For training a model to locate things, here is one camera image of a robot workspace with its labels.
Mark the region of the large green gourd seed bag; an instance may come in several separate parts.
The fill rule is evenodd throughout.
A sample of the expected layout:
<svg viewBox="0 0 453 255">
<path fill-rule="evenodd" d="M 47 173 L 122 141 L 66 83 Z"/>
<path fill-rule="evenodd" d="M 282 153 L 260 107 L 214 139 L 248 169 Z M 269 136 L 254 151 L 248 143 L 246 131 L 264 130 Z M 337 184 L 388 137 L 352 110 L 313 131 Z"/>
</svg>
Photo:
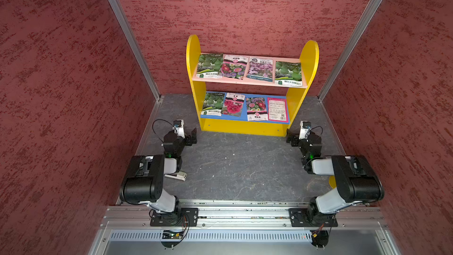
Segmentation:
<svg viewBox="0 0 453 255">
<path fill-rule="evenodd" d="M 285 87 L 302 87 L 302 67 L 300 63 L 277 61 L 275 69 L 276 85 Z"/>
</svg>

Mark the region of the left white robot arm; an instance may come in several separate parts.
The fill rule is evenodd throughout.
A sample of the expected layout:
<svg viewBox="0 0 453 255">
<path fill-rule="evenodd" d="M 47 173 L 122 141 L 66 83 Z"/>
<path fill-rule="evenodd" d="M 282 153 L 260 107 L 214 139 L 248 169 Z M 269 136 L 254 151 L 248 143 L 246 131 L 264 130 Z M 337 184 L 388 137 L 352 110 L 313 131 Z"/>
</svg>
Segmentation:
<svg viewBox="0 0 453 255">
<path fill-rule="evenodd" d="M 120 187 L 120 200 L 130 205 L 146 205 L 159 216 L 178 219 L 179 200 L 164 190 L 164 178 L 180 173 L 184 147 L 196 143 L 196 129 L 186 135 L 182 128 L 175 128 L 164 136 L 163 154 L 132 157 Z"/>
</svg>

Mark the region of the pink zinnia seed bag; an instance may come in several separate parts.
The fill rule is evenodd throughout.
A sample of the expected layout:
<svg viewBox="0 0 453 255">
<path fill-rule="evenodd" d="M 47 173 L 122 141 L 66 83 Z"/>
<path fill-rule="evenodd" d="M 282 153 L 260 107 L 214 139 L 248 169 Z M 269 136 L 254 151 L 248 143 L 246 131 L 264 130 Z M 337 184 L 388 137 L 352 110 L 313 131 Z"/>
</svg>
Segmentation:
<svg viewBox="0 0 453 255">
<path fill-rule="evenodd" d="M 249 57 L 226 54 L 219 70 L 222 77 L 242 80 L 249 62 Z"/>
</svg>

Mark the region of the purple flower seed bag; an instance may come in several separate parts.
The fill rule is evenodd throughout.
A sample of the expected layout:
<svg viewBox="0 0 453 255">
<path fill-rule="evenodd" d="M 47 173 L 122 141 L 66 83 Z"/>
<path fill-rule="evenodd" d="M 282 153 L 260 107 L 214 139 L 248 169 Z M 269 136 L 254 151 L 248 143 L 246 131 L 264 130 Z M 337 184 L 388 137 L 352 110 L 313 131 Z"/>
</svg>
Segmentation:
<svg viewBox="0 0 453 255">
<path fill-rule="evenodd" d="M 265 82 L 273 82 L 274 61 L 270 59 L 261 59 L 258 57 L 250 58 L 250 67 L 246 75 L 247 78 Z"/>
</svg>

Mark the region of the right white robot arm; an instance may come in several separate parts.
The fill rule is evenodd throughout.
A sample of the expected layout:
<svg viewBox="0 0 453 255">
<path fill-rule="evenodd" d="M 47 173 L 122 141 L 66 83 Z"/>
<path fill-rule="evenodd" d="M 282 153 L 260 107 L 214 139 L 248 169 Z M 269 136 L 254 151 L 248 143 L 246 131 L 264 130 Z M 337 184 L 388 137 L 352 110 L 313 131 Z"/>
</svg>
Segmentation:
<svg viewBox="0 0 453 255">
<path fill-rule="evenodd" d="M 310 129 L 305 130 L 304 138 L 288 130 L 286 142 L 300 149 L 303 168 L 308 174 L 334 177 L 336 181 L 335 188 L 310 201 L 306 211 L 310 221 L 333 216 L 355 204 L 383 199 L 383 185 L 364 156 L 322 157 L 322 138 Z"/>
</svg>

